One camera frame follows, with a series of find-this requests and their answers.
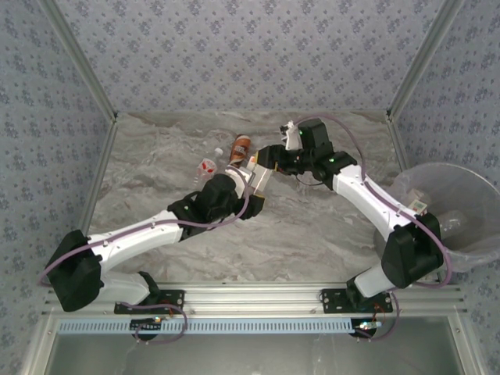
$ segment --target plastic bag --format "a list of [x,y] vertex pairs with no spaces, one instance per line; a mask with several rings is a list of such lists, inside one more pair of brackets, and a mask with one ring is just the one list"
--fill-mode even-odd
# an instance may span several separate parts
[[417,197],[437,216],[454,271],[500,258],[500,193],[477,173],[430,162],[399,174],[387,192],[404,204]]

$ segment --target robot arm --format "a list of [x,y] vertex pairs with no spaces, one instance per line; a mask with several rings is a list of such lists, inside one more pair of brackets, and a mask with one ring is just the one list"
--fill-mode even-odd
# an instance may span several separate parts
[[[357,162],[346,152],[334,150],[320,119],[298,126],[288,123],[281,132],[286,145],[271,145],[260,150],[258,164],[290,175],[311,172],[316,180],[354,204],[387,242],[381,262],[347,282],[347,294],[353,306],[362,308],[373,304],[372,297],[388,289],[406,288],[443,264],[436,244],[401,213],[415,217],[441,238],[438,220],[429,213],[418,216],[369,177],[363,180]],[[399,210],[389,209],[369,191],[366,183]]]
[[[157,287],[148,274],[123,275],[111,269],[160,245],[183,241],[238,218],[246,220],[257,215],[264,198],[252,192],[263,190],[270,173],[254,163],[251,170],[228,166],[226,173],[215,175],[202,191],[185,196],[140,223],[91,237],[85,237],[80,230],[68,233],[44,272],[62,308],[76,311],[110,295],[131,304],[149,298]],[[221,223],[232,214],[236,216]]]
[[[45,271],[65,311],[85,307],[109,294],[117,301],[154,305],[152,278],[146,273],[123,275],[110,270],[126,259],[160,245],[173,244],[200,234],[238,213],[235,218],[249,219],[263,208],[260,195],[270,175],[278,171],[287,175],[305,171],[353,203],[380,231],[387,242],[384,256],[377,265],[347,282],[350,304],[359,310],[373,305],[373,297],[391,288],[406,288],[443,263],[443,257],[429,237],[399,213],[416,217],[439,236],[439,222],[431,214],[417,216],[395,201],[368,177],[362,179],[361,168],[346,152],[335,152],[324,123],[319,119],[298,126],[292,122],[281,128],[286,145],[271,145],[252,157],[246,168],[228,167],[217,174],[200,192],[187,195],[157,215],[106,234],[85,237],[76,230],[67,234]],[[366,182],[393,205],[394,212],[373,196]],[[244,207],[245,185],[248,206]],[[77,254],[63,260],[78,248]]]

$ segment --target bottle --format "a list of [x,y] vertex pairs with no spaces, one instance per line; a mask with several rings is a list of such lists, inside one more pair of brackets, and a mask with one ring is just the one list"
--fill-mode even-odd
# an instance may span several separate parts
[[437,215],[437,221],[439,221],[441,240],[456,236],[470,229],[469,225],[467,225],[469,220],[467,220],[463,213],[456,209]]
[[248,135],[239,134],[234,140],[233,147],[231,148],[231,155],[229,157],[229,165],[239,168],[241,163],[248,155],[250,149],[250,137]]
[[217,173],[220,158],[223,155],[221,148],[216,148],[213,152],[206,155],[196,168],[193,185],[196,191],[200,191],[205,186],[206,181],[211,180]]

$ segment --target patterned wallpaper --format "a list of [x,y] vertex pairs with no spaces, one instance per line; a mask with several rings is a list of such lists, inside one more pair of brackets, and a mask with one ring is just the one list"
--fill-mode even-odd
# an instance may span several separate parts
[[113,106],[385,109],[442,0],[57,0]]
[[108,125],[36,0],[0,14],[0,373],[14,374],[36,274],[77,225]]
[[[466,0],[398,120],[410,162],[446,161],[500,184],[500,5]],[[500,260],[457,275],[500,373]]]

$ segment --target gray marble floor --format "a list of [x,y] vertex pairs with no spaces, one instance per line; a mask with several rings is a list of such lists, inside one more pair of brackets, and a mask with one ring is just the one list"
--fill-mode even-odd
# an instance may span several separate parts
[[[192,191],[205,152],[229,155],[236,134],[252,151],[280,142],[279,126],[298,112],[120,114],[90,233],[143,220]],[[389,185],[398,164],[382,112],[339,112],[368,157],[368,173]],[[337,150],[359,158],[344,131],[326,122]],[[304,176],[305,182],[313,182]],[[162,246],[124,262],[122,272],[148,271],[156,280],[343,281],[377,261],[374,226],[324,186],[276,174],[256,218]]]

